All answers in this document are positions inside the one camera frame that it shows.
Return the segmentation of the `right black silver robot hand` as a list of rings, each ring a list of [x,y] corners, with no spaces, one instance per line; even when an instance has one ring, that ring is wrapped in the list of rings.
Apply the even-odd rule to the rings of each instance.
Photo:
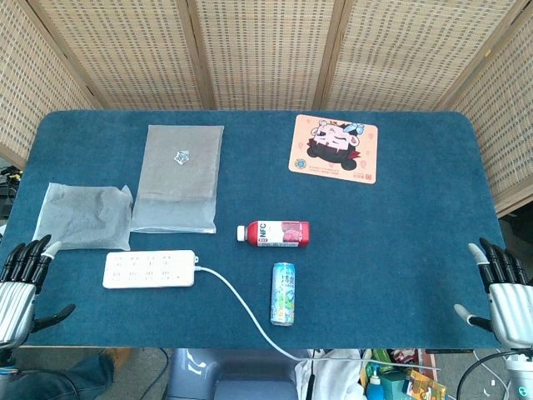
[[[493,333],[510,349],[532,347],[532,281],[510,250],[488,242],[469,243],[487,296],[490,317],[476,316],[456,303],[456,314],[469,326]]]

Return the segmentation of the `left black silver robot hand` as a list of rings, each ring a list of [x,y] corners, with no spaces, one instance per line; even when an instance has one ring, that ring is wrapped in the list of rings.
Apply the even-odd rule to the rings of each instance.
[[[29,334],[59,324],[75,309],[67,305],[50,317],[34,317],[35,302],[42,291],[48,269],[62,249],[60,241],[50,242],[46,235],[26,244],[18,244],[1,268],[1,349],[21,346]]]

